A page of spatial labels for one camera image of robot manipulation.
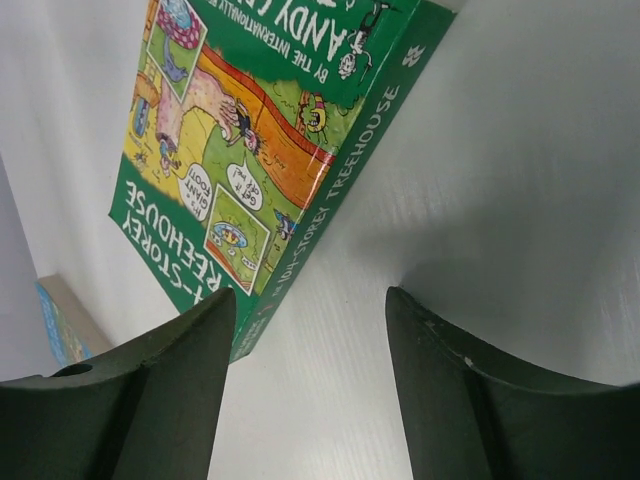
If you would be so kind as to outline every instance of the book spine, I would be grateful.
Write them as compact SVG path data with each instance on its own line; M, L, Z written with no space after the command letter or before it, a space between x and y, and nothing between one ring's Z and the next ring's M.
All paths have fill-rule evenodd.
M234 340L231 361L249 354L364 167L455 13L419 1L374 81L360 115L275 268L260 300Z

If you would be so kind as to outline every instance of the cartoon face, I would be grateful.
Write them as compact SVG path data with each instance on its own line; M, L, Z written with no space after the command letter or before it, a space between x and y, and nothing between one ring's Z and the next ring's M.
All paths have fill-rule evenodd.
M356 71L356 56L353 53L347 53L340 59L340 66L338 67L338 73L343 80L350 77L353 72Z
M244 135L244 145L253 153L258 153L258 136L253 130L247 130Z
M233 231L225 230L223 235L227 243L231 245L235 245L236 243L238 243L238 236L235 233L233 233Z

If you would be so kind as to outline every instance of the book cover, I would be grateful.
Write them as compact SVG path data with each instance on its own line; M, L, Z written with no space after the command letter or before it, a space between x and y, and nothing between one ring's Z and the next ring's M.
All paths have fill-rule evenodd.
M110 216L180 312L236 290L251 351L455 13L151 0Z
M51 352L61 367L81 362L112 348L60 275L36 282Z

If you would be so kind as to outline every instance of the white surface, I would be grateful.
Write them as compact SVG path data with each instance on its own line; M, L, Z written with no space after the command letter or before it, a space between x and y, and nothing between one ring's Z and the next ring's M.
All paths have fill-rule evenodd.
M0 158L0 381L51 375L51 354L36 293L36 270Z
M124 341L174 315L106 216L146 0L5 3L0 148L38 273ZM212 478L411 478L383 316L403 279L528 360L640 378L639 20L634 0L470 1L230 368Z

